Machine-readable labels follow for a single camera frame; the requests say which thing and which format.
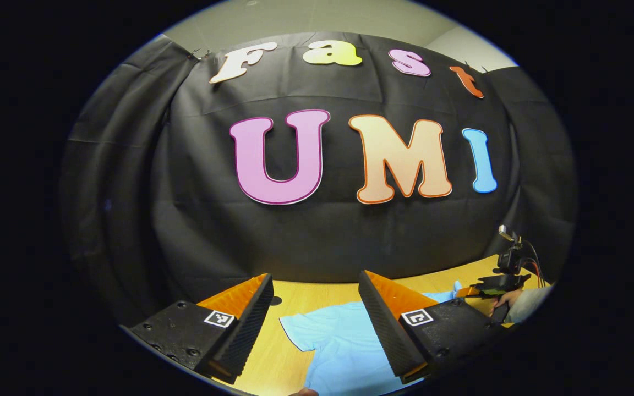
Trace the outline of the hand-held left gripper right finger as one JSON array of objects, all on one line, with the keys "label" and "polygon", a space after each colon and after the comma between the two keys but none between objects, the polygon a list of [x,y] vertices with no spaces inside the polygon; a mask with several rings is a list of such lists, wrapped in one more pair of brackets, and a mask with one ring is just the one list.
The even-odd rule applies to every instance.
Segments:
[{"label": "hand-held left gripper right finger", "polygon": [[507,333],[506,304],[488,316],[463,298],[438,302],[370,271],[359,274],[359,295],[392,372],[405,385],[461,368]]}]

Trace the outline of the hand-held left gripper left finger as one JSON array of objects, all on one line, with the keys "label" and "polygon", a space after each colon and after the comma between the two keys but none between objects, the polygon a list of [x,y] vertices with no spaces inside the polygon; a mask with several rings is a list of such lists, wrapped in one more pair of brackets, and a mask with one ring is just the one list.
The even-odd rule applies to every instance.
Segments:
[{"label": "hand-held left gripper left finger", "polygon": [[200,302],[178,300],[127,330],[199,375],[234,384],[242,375],[274,298],[263,273]]}]

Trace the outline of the light blue T-shirt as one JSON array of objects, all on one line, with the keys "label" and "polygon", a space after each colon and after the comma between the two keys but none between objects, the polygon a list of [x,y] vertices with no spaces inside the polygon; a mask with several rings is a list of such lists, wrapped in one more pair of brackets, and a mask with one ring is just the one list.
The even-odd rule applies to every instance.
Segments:
[{"label": "light blue T-shirt", "polygon": [[314,353],[303,386],[319,396],[383,396],[407,388],[393,373],[362,301],[278,320],[295,348]]}]

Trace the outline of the black backdrop cloth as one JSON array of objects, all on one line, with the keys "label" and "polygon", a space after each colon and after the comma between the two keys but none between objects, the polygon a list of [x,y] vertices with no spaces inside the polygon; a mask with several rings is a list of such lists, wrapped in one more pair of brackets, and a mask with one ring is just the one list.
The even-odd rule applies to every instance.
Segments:
[{"label": "black backdrop cloth", "polygon": [[61,170],[73,264],[116,321],[262,273],[307,283],[436,272],[535,246],[555,282],[578,213],[570,139],[518,66],[488,74],[350,32],[210,59],[160,36],[83,107]]}]

